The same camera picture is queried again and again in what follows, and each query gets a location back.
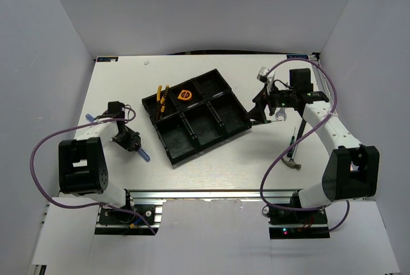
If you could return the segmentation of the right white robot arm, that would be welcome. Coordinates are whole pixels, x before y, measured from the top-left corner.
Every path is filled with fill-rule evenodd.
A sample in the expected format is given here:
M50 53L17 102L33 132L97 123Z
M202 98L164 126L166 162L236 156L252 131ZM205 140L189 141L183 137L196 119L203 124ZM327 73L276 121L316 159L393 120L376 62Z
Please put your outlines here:
M362 144L331 112L329 98L314 90L310 70L291 70L290 84L283 90L276 87L275 76L267 72L263 67L258 73L257 79L264 86L252 100L255 106L247 118L265 123L267 115L273 115L276 109L292 108L312 127L329 155L321 181L297 192L296 203L289 207L290 217L303 223L315 208L374 196L380 162L378 149Z

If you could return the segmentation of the yellow long-nose pliers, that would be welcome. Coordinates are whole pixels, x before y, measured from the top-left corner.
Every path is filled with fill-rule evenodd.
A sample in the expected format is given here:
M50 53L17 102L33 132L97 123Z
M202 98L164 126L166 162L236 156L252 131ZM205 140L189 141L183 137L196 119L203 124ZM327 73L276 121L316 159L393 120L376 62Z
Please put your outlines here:
M160 118L160 113L161 113L161 90L162 86L159 85L156 93L156 120Z

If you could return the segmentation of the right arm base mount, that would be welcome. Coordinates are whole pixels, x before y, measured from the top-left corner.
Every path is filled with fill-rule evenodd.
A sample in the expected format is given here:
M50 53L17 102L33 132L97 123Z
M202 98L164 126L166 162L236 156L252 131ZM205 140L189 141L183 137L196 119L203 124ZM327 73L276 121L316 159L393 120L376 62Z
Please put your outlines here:
M293 212L266 205L261 213L268 219L270 240L330 238L324 211Z

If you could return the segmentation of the silver wrench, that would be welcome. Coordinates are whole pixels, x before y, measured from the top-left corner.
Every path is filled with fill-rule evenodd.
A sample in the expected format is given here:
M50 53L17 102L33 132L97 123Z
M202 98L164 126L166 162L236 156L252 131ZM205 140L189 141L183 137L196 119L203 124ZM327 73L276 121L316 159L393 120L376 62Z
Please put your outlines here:
M285 108L280 108L276 113L275 113L275 119L276 121L285 121L287 118L286 115L286 109Z

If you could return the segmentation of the blue handle screwdriver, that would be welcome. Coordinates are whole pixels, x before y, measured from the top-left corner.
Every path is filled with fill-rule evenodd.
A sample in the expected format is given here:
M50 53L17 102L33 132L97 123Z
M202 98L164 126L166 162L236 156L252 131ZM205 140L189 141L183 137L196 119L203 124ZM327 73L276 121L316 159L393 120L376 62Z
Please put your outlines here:
M145 162L150 162L151 157L148 155L146 151L144 151L143 148L139 148L137 150L137 154L145 161Z
M85 118L88 122L94 122L95 121L95 118L90 114L86 114Z

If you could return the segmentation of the black six-compartment tray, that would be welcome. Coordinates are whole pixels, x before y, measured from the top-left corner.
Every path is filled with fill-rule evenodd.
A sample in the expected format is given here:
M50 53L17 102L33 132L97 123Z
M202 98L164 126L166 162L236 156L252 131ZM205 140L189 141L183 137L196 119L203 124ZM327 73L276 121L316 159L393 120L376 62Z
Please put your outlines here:
M181 89L191 90L193 99L178 101ZM143 98L142 105L172 165L252 127L246 109L217 69L170 87L162 119L156 120L156 93Z

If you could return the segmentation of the orange tape measure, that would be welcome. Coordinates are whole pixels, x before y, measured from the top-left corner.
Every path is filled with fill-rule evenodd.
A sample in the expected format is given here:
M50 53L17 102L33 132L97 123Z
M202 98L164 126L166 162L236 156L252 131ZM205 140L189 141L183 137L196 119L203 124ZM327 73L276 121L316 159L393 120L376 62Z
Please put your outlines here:
M189 102L193 99L193 94L191 90L181 89L177 96L177 100L180 102Z

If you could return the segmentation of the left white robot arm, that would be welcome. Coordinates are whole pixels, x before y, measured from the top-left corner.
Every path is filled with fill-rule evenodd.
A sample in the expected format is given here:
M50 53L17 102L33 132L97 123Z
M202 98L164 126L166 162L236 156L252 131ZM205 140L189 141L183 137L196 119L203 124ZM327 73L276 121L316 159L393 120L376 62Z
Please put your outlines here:
M132 221L136 209L129 191L109 179L104 148L113 142L130 153L142 150L140 134L127 126L127 112L133 112L129 105L109 102L83 134L58 146L61 192L114 206L113 215L122 223Z

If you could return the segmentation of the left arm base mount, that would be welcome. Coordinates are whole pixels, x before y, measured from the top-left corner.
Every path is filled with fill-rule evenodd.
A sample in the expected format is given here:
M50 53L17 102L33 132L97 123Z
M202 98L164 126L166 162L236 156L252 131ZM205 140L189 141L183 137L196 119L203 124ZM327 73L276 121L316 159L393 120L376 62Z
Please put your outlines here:
M130 202L123 209L132 210L139 216L119 212L107 206L100 207L95 224L95 235L153 236L159 230L164 198L148 192L131 192Z

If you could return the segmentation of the yellow black pliers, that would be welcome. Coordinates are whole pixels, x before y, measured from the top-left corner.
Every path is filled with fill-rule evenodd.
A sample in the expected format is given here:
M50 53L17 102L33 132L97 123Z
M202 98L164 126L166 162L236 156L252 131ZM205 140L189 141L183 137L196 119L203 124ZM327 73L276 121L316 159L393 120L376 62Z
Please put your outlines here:
M162 119L162 118L163 118L163 114L165 113L165 108L166 108L166 102L167 102L167 97L168 97L169 89L170 89L170 87L167 85L167 86L165 87L165 90L164 90L164 92L163 92L163 95L161 95L161 104L162 104L162 107L161 107L161 113L160 113L160 118L159 118L159 119Z

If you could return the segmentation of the green black precision screwdriver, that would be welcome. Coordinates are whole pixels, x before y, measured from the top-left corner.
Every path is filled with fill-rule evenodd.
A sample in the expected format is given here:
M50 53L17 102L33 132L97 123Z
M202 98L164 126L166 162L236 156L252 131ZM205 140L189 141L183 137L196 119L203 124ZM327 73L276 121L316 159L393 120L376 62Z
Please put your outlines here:
M258 126L258 125L264 125L264 124L271 124L271 123L275 123L275 122L280 122L281 120L267 120L265 122L261 122L261 121L251 121L251 124L253 126Z

